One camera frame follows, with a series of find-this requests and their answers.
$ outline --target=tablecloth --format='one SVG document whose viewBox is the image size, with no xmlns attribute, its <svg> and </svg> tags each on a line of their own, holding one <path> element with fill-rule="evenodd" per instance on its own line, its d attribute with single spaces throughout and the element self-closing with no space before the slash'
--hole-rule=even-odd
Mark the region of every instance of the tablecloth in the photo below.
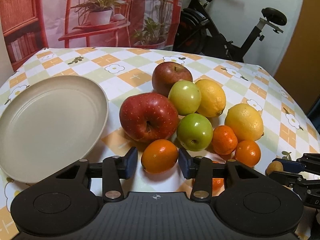
<svg viewBox="0 0 320 240">
<path fill-rule="evenodd" d="M 152 91 L 152 72 L 164 61 L 183 64 L 192 73 L 194 81 L 211 79 L 223 88 L 227 105 L 220 117 L 211 120 L 213 127 L 224 123 L 228 109 L 235 104 L 246 103 L 259 111 L 264 123 L 264 136 L 257 141 L 262 152 L 261 160 L 254 167 L 257 171 L 264 173 L 268 164 L 276 157 L 295 160 L 303 153 L 319 153 L 320 136 L 312 123 L 292 97 L 263 68 L 166 50 L 44 48 L 32 56 L 0 88 L 0 114 L 21 91 L 40 80 L 59 75 L 81 75 L 97 82 L 109 99 L 107 125 L 101 139 L 88 156 L 90 162 L 100 162 L 112 155 L 124 155 L 131 146 L 136 146 L 141 154 L 146 145 L 126 136 L 120 125 L 119 108 L 128 96 Z M 221 157 L 206 150 L 190 154 L 224 162 Z M 303 175 L 306 179 L 318 179 L 309 173 Z M 17 233 L 10 216 L 11 202 L 29 185 L 13 181 L 2 171 L 0 177 L 0 239 L 7 240 Z M 124 192 L 191 192 L 191 181 L 183 178 L 177 164 L 170 171 L 154 176 L 146 174 L 138 161 L 134 178 L 122 181 L 122 185 Z M 92 180 L 91 190 L 96 195 L 101 195 L 101 179 Z M 309 229 L 309 221 L 301 223 L 301 239 L 310 236 Z"/>
</svg>

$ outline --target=white flower pot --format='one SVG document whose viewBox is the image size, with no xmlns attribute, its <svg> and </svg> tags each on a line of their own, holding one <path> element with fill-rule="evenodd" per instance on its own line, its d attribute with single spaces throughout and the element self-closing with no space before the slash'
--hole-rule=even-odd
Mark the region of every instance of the white flower pot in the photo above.
<svg viewBox="0 0 320 240">
<path fill-rule="evenodd" d="M 110 23 L 112 10 L 107 10 L 103 12 L 90 12 L 89 20 L 92 26 L 105 25 Z"/>
</svg>

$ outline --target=potted plant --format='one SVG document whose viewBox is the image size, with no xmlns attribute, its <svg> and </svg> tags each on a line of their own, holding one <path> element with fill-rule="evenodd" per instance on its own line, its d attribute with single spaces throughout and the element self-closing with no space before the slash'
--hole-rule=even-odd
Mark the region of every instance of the potted plant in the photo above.
<svg viewBox="0 0 320 240">
<path fill-rule="evenodd" d="M 145 19 L 142 31 L 134 31 L 133 37 L 138 41 L 134 44 L 137 48 L 142 49 L 163 49 L 168 36 L 170 24 L 170 12 L 168 1 L 158 0 L 160 3 L 155 5 L 155 12 L 158 22 L 152 18 Z"/>
<path fill-rule="evenodd" d="M 80 17 L 88 13 L 92 26 L 105 25 L 110 23 L 114 8 L 126 4 L 123 0 L 87 0 L 71 8 L 79 8 Z"/>
<path fill-rule="evenodd" d="M 166 32 L 163 31 L 164 25 L 149 17 L 144 21 L 142 31 L 134 30 L 133 37 L 138 40 L 134 46 L 142 49 L 163 49 L 166 39 Z"/>
</svg>

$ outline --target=wooden door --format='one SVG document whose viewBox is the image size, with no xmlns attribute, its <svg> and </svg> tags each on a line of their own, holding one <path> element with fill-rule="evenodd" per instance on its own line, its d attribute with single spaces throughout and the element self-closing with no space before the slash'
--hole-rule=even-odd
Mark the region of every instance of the wooden door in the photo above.
<svg viewBox="0 0 320 240">
<path fill-rule="evenodd" d="M 308 113 L 320 95 L 320 0 L 303 0 L 299 20 L 275 79 Z"/>
</svg>

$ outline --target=red apple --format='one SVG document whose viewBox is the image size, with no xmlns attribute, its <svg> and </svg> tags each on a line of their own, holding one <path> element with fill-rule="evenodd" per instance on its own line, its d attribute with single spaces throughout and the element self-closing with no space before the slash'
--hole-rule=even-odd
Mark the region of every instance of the red apple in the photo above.
<svg viewBox="0 0 320 240">
<path fill-rule="evenodd" d="M 176 62 L 160 63 L 152 73 L 153 90 L 165 97 L 168 97 L 172 86 L 180 80 L 193 82 L 190 71 Z"/>
<path fill-rule="evenodd" d="M 126 134 L 139 142 L 168 139 L 179 123 L 178 111 L 168 98 L 153 92 L 128 97 L 119 117 Z"/>
</svg>

